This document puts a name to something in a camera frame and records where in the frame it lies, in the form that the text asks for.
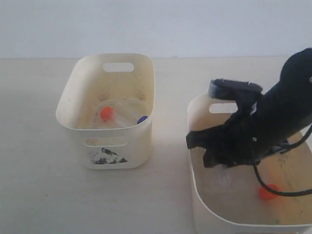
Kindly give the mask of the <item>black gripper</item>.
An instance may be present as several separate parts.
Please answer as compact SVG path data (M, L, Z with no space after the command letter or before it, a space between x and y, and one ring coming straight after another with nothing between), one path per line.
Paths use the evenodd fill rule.
M205 168L222 165L227 168L259 163L259 157L268 151L265 141L271 108L264 102L240 103L237 111L223 124L204 130L190 131L186 135L188 149L206 149Z

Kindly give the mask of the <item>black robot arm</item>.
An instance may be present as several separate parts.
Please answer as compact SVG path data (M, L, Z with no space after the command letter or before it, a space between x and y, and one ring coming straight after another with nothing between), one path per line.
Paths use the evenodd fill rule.
M266 93L255 83L214 79L209 96L235 101L237 111L221 125L190 131L187 147L206 150L207 168L257 165L275 146L312 122L312 50L292 55L278 83Z

